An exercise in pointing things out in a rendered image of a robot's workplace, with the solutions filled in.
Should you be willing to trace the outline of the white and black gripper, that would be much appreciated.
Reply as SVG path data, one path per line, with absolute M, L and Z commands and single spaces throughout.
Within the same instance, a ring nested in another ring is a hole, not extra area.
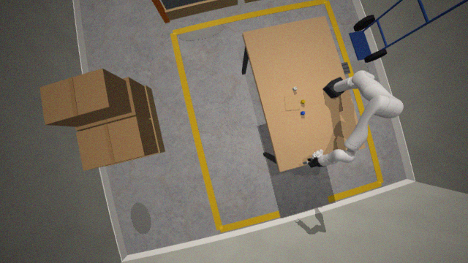
M 308 161 L 302 162 L 303 165 L 308 164 L 310 167 L 325 167 L 329 164 L 326 164 L 323 160 L 323 150 L 318 150 L 312 154 L 312 157 L 307 159 Z M 314 158 L 313 158 L 314 157 Z

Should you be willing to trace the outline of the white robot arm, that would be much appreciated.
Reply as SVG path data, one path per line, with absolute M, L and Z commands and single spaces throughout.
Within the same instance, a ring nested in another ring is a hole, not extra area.
M 356 72 L 352 77 L 337 82 L 333 89 L 336 92 L 358 89 L 362 96 L 370 102 L 366 105 L 352 134 L 344 143 L 347 150 L 337 149 L 323 156 L 324 162 L 329 165 L 336 164 L 338 161 L 350 163 L 355 159 L 358 149 L 368 137 L 369 121 L 373 115 L 382 118 L 395 118 L 404 109 L 402 101 L 392 96 L 380 83 L 374 80 L 374 75 L 363 70 Z

